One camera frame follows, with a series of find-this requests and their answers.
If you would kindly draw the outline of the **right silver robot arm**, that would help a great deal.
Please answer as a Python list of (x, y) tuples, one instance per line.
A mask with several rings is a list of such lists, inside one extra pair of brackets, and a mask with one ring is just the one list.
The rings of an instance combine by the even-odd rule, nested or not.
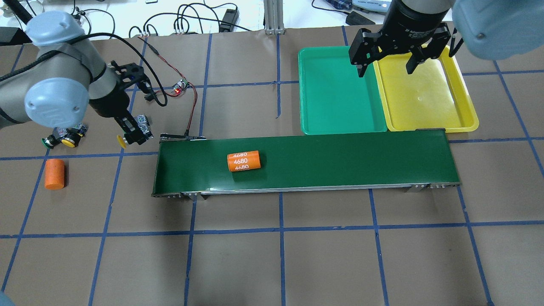
[(504, 60), (543, 45), (542, 0), (393, 0), (382, 28), (359, 29), (348, 56), (360, 77), (390, 55), (411, 54), (412, 74), (450, 44), (454, 56), (465, 44), (484, 60)]

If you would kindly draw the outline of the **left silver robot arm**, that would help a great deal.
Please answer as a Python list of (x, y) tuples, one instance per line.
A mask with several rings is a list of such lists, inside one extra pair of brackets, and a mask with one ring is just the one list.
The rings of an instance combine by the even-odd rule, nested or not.
[(26, 34), (39, 49), (30, 64), (1, 77), (1, 127), (33, 121), (49, 128), (72, 128), (90, 106), (122, 128), (121, 145), (152, 138), (145, 116), (128, 110), (126, 89), (151, 92), (144, 68), (107, 64), (78, 22), (67, 12), (49, 11), (31, 19)]

